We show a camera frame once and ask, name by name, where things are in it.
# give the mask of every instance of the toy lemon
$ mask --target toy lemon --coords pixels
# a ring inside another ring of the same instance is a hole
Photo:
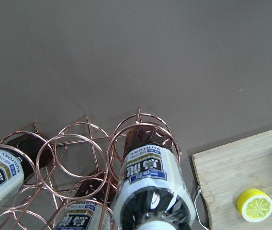
[[[252,188],[239,196],[237,209],[245,220],[260,222],[271,214],[272,200],[263,191]]]

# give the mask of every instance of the bamboo cutting board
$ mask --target bamboo cutting board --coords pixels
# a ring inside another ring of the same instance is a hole
[[[239,195],[258,188],[272,199],[272,130],[194,154],[211,230],[272,230],[272,213],[249,223],[237,211]]]

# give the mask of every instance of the metal handle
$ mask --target metal handle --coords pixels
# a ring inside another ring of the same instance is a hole
[[[196,213],[196,215],[197,215],[197,218],[198,218],[198,220],[199,220],[200,225],[201,225],[205,230],[210,230],[209,227],[207,227],[207,226],[205,226],[205,225],[202,224],[202,222],[201,222],[201,220],[200,220],[200,217],[199,217],[199,213],[198,213],[196,201],[197,201],[198,197],[199,197],[201,194],[202,194],[202,189],[201,189],[201,187],[198,185],[198,186],[197,186],[197,193],[196,193],[196,196],[195,196],[195,198],[194,198],[193,205],[194,205],[194,207],[195,207],[195,213]]]

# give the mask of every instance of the blue label stripe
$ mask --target blue label stripe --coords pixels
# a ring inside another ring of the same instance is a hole
[[[57,230],[84,230],[84,228],[79,227],[59,227]]]
[[[11,169],[12,176],[17,174],[15,166],[13,164],[10,165],[10,169]]]
[[[96,207],[94,205],[85,205],[85,208],[95,211]]]
[[[156,149],[148,149],[147,152],[153,152],[153,153],[156,153],[156,154],[160,155],[160,151],[158,151]]]
[[[148,169],[144,172],[141,172],[139,174],[133,175],[130,177],[130,183],[134,183],[138,180],[141,180],[146,177],[156,178],[156,179],[167,179],[167,174],[163,171],[157,170],[157,169]]]

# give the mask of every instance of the metal ring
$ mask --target metal ring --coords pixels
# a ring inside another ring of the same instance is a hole
[[[112,167],[112,164],[111,164],[111,161],[110,161],[110,157],[113,156],[112,150],[115,148],[114,142],[116,141],[116,139],[118,138],[118,136],[119,136],[121,133],[127,131],[128,129],[131,129],[131,128],[133,128],[133,127],[136,127],[136,126],[151,126],[151,127],[154,127],[154,128],[156,128],[156,129],[158,129],[158,130],[164,132],[165,134],[167,134],[167,135],[170,137],[170,139],[173,141],[173,143],[174,143],[174,146],[175,146],[175,149],[176,149],[176,152],[177,152],[177,160],[178,160],[178,162],[180,163],[180,155],[181,155],[180,147],[178,146],[176,140],[174,139],[174,137],[172,136],[172,134],[171,134],[169,131],[167,131],[166,129],[164,129],[164,128],[158,126],[158,125],[151,124],[151,123],[139,123],[139,124],[130,125],[130,126],[127,126],[127,127],[123,128],[123,129],[121,129],[119,132],[116,133],[116,135],[113,136],[113,139],[111,140],[110,145],[109,145],[108,150],[107,150],[107,164],[108,164],[109,170],[111,171],[112,176],[113,176],[117,181],[119,181],[120,178],[119,178],[119,177],[117,176],[117,174],[114,172],[113,167]]]
[[[91,140],[93,140],[93,138],[92,138],[92,135],[91,135],[90,127],[93,127],[93,128],[95,128],[96,130],[100,131],[101,133],[103,133],[103,134],[105,135],[105,137],[103,137],[103,138],[107,138],[109,142],[111,141],[110,136],[109,136],[102,128],[100,128],[100,127],[98,127],[98,126],[96,126],[96,125],[94,125],[94,124],[92,124],[92,123],[89,123],[89,122],[75,122],[75,123],[73,123],[73,124],[71,124],[71,125],[68,125],[68,126],[64,127],[64,128],[59,132],[59,135],[61,135],[61,134],[67,134],[67,133],[66,133],[67,130],[71,130],[72,127],[74,127],[74,126],[79,126],[79,125],[86,125],[86,126],[88,126],[88,129],[89,129],[89,136],[90,136],[89,138],[90,138]],[[65,146],[67,146],[68,144],[75,144],[75,143],[80,143],[80,142],[85,142],[85,141],[84,141],[84,140],[82,140],[82,141],[73,141],[73,142],[61,143],[61,144],[56,143],[56,145],[65,145]],[[92,148],[92,151],[93,151],[93,155],[94,155],[94,160],[95,160],[96,168],[97,168],[97,170],[99,170],[98,161],[97,161],[97,159],[96,159],[94,147]]]
[[[37,213],[35,213],[35,212],[32,212],[32,211],[29,211],[29,210],[23,210],[23,209],[7,210],[7,211],[5,211],[5,212],[3,212],[3,213],[0,214],[0,218],[1,218],[2,216],[4,216],[5,214],[7,214],[7,213],[14,213],[14,217],[15,217],[15,212],[25,212],[25,213],[28,213],[28,214],[30,214],[30,215],[32,215],[32,216],[34,216],[34,217],[40,219],[43,223],[45,223],[45,224],[49,227],[50,230],[52,230],[52,226],[51,226],[50,224],[48,224],[48,221],[47,221],[45,218],[43,218],[41,215],[39,215],[39,214],[37,214]],[[6,224],[8,221],[9,221],[9,220],[6,219],[6,220],[4,221],[4,223],[2,224],[2,226],[5,226],[5,224]],[[24,227],[20,222],[15,222],[14,225],[13,225],[10,229],[14,229],[14,227],[15,227],[17,224],[18,224],[23,230],[28,230],[28,229],[27,229],[26,227]]]
[[[36,177],[36,184],[34,184],[35,185],[35,192],[36,192],[37,191],[37,187],[38,187],[38,181],[39,181],[39,179],[38,179],[38,175],[37,175],[37,170],[36,170],[35,164],[32,161],[32,159],[28,155],[26,155],[24,152],[22,152],[21,150],[17,149],[16,147],[13,147],[13,146],[10,146],[10,145],[5,145],[5,144],[0,144],[0,148],[1,149],[10,149],[10,150],[13,150],[14,152],[17,152],[18,154],[20,154],[21,156],[23,156],[30,163],[30,166],[32,167],[34,175]],[[14,207],[3,207],[3,208],[4,209],[8,209],[8,210],[9,209],[15,209],[15,208],[21,208],[21,207],[27,205],[28,202],[29,202],[29,200],[26,201],[23,204],[20,204],[20,205],[14,206]]]
[[[87,137],[85,137],[85,136],[82,136],[82,135],[79,135],[79,134],[62,134],[62,135],[58,135],[58,136],[55,136],[55,137],[51,138],[51,139],[48,140],[48,141],[41,147],[41,149],[39,150],[38,156],[37,156],[37,161],[36,161],[36,167],[39,168],[39,158],[40,158],[40,155],[42,154],[42,151],[43,151],[44,148],[46,147],[46,145],[48,145],[48,144],[49,144],[50,142],[52,142],[52,141],[55,141],[55,140],[58,140],[58,139],[64,138],[64,137],[76,137],[76,138],[79,138],[79,139],[82,139],[82,140],[86,140],[86,141],[88,141],[91,145],[93,145],[94,147],[96,147],[96,149],[97,149],[97,150],[100,152],[100,154],[103,156],[103,160],[105,161],[106,167],[105,167],[105,175],[104,175],[103,181],[102,181],[101,185],[97,188],[97,190],[100,190],[100,189],[104,186],[105,181],[106,181],[106,179],[107,179],[107,175],[108,175],[108,167],[107,167],[107,164],[106,164],[106,156],[105,156],[104,152],[102,151],[101,147],[100,147],[98,144],[96,144],[94,141],[90,140],[89,138],[87,138]],[[58,160],[56,154],[54,155],[54,157],[55,157],[55,159],[56,159],[56,164],[60,164],[60,162],[59,162],[59,160]],[[40,173],[39,170],[38,170],[37,174],[38,174],[38,178],[41,180],[41,182],[43,183],[43,185],[44,185],[46,188],[48,188],[48,190],[49,190],[50,192],[52,192],[54,195],[56,195],[56,196],[58,196],[58,197],[60,197],[60,198],[62,198],[62,199],[67,199],[67,200],[76,200],[76,199],[81,199],[81,198],[82,198],[82,199],[86,199],[86,198],[88,198],[88,197],[90,197],[90,196],[92,196],[92,195],[94,195],[94,194],[97,193],[97,192],[95,192],[95,193],[88,194],[88,195],[86,195],[86,196],[76,197],[76,198],[75,198],[75,197],[70,197],[70,196],[64,196],[64,195],[61,195],[61,194],[59,194],[58,192],[54,191],[49,185],[47,185],[47,183],[45,182],[45,180],[42,178],[41,173]],[[83,179],[92,177],[92,176],[79,176],[79,175],[75,175],[75,174],[70,173],[70,172],[69,172],[69,175],[72,175],[72,176],[75,176],[75,177],[79,177],[79,178],[83,178]]]
[[[30,134],[30,135],[32,135],[32,136],[34,136],[34,137],[40,139],[40,140],[43,141],[44,143],[47,142],[46,139],[44,139],[42,136],[40,136],[40,135],[37,134],[37,133],[33,133],[33,132],[30,132],[30,131],[19,131],[19,130],[18,130],[18,131],[16,131],[16,132],[11,133],[11,134],[7,135],[6,137],[4,137],[4,138],[0,141],[0,143],[2,144],[2,143],[4,143],[4,141],[6,141],[8,138],[10,138],[10,137],[12,137],[12,136],[14,136],[14,135],[18,135],[18,134]],[[53,154],[52,146],[51,146],[51,145],[48,145],[48,147],[49,147],[49,150],[51,151],[51,153]]]
[[[117,127],[116,127],[116,129],[115,129],[115,131],[114,131],[113,134],[115,135],[115,134],[117,133],[119,127],[120,127],[124,122],[126,122],[127,120],[129,120],[129,119],[131,119],[131,118],[133,118],[133,117],[136,117],[136,116],[139,116],[139,117],[141,117],[141,116],[149,116],[149,117],[155,118],[155,119],[157,119],[158,121],[160,121],[160,122],[166,127],[166,129],[171,133],[171,130],[169,129],[167,123],[166,123],[163,119],[161,119],[160,117],[155,116],[155,115],[152,115],[152,114],[138,113],[138,114],[130,115],[130,116],[128,116],[127,118],[123,119],[123,120],[117,125]]]

